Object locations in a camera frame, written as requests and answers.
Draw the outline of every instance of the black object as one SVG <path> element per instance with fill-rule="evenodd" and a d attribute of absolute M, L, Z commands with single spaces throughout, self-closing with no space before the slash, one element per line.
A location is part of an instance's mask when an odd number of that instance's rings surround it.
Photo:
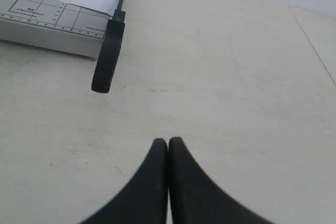
<path fill-rule="evenodd" d="M 174 224 L 270 224 L 214 184 L 180 137 L 169 142 L 169 191 Z"/>
<path fill-rule="evenodd" d="M 110 91 L 114 70 L 116 69 L 125 29 L 125 12 L 121 10 L 123 1 L 119 0 L 113 18 L 107 23 L 107 30 L 94 70 L 91 89 L 98 93 L 108 93 Z"/>
<path fill-rule="evenodd" d="M 167 215 L 167 144 L 154 140 L 128 184 L 82 224 L 164 224 Z"/>
<path fill-rule="evenodd" d="M 164 224 L 167 189 L 174 224 L 271 224 L 215 185 L 180 137 L 153 142 L 129 183 L 81 224 Z"/>

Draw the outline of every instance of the printed scale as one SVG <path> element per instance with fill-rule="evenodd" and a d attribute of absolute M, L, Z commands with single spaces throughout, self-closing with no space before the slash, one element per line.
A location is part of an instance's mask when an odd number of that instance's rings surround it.
<path fill-rule="evenodd" d="M 92 90 L 107 93 L 122 43 L 122 3 L 111 17 L 58 0 L 0 0 L 0 39 L 98 59 Z"/>

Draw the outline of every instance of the measuring grid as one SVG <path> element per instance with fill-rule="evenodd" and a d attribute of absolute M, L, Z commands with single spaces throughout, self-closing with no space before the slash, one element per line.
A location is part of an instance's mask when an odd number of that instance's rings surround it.
<path fill-rule="evenodd" d="M 0 0 L 1 19 L 103 39 L 110 16 L 58 0 Z"/>

